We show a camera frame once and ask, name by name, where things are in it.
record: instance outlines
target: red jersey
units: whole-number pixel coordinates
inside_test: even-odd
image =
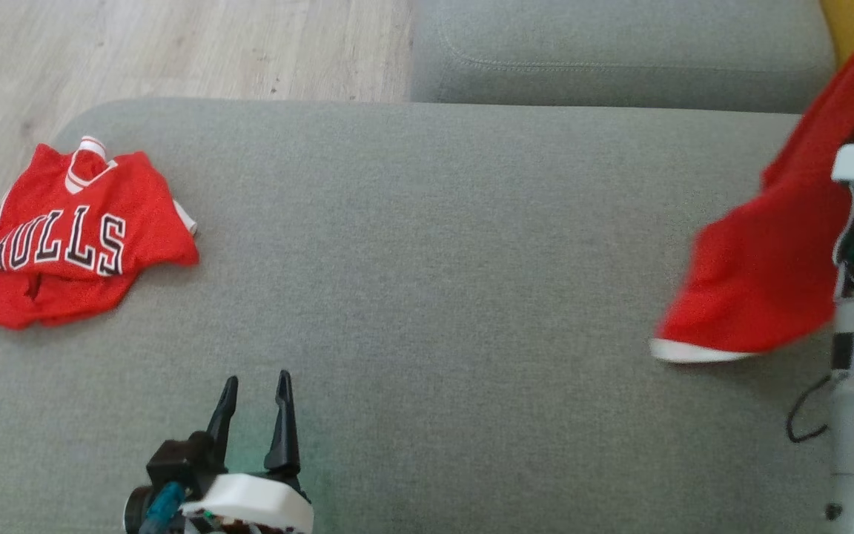
[[[194,265],[196,223],[143,152],[105,159],[86,136],[38,145],[0,205],[0,325],[58,325],[118,305],[140,271]]]

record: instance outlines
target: yellow cushion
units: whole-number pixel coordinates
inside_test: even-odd
[[[839,64],[844,64],[854,52],[854,0],[821,0],[821,3],[830,22]]]

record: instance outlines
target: red garment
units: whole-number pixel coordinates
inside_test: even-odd
[[[833,247],[851,196],[830,172],[853,128],[854,55],[763,172],[761,194],[698,235],[684,287],[652,341],[654,356],[736,359],[833,318]]]
[[[145,153],[105,162],[86,136],[38,145],[0,205],[0,325],[59,325],[114,308],[140,271],[199,263],[196,223]]]

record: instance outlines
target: gray cushion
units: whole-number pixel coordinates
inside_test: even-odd
[[[416,102],[801,112],[834,70],[818,0],[418,0]]]
[[[167,438],[241,398],[231,469],[294,376],[317,532],[814,532],[824,440],[784,419],[824,335],[712,367],[647,341],[699,226],[796,118],[145,100],[74,119],[145,150],[199,267],[115,311],[0,329],[0,532],[118,532]]]

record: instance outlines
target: black cable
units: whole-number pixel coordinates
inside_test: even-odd
[[[799,398],[796,399],[796,404],[793,405],[792,409],[790,410],[790,414],[786,416],[786,436],[789,437],[790,441],[792,441],[793,443],[803,443],[804,441],[819,437],[823,435],[826,430],[830,429],[830,426],[823,425],[820,426],[820,428],[813,430],[813,432],[797,436],[792,431],[792,420],[796,419],[796,412],[799,412],[799,409],[803,408],[803,403],[806,402],[806,399],[809,398],[813,392],[817,391],[817,389],[820,389],[822,386],[826,385],[831,378],[833,378],[832,375],[824,376],[824,378],[820,379],[818,382],[810,386],[809,389],[804,391],[802,395],[799,395]]]

